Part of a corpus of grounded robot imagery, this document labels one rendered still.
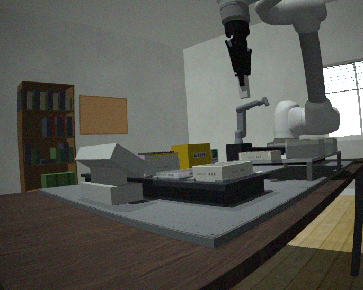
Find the yellow waste bin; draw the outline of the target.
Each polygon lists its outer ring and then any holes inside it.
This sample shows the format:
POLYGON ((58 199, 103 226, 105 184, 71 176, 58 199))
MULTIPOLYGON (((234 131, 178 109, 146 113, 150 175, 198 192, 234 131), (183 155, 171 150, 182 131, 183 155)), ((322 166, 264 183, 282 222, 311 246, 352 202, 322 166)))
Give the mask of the yellow waste bin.
POLYGON ((180 169, 211 164, 210 143, 174 145, 171 151, 178 153, 180 169))

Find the white multi-trough reservoir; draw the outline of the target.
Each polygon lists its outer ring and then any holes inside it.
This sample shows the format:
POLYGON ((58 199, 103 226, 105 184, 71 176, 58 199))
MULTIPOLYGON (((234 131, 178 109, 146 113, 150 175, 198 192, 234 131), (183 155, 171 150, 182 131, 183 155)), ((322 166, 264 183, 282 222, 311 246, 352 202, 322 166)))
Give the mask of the white multi-trough reservoir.
POLYGON ((196 181, 214 182, 215 179, 223 180, 229 178, 230 180, 233 180, 249 176, 250 173, 253 173, 252 161, 236 161, 233 163, 239 164, 226 165, 228 163, 229 162, 219 162, 192 166, 193 178, 195 178, 196 181))

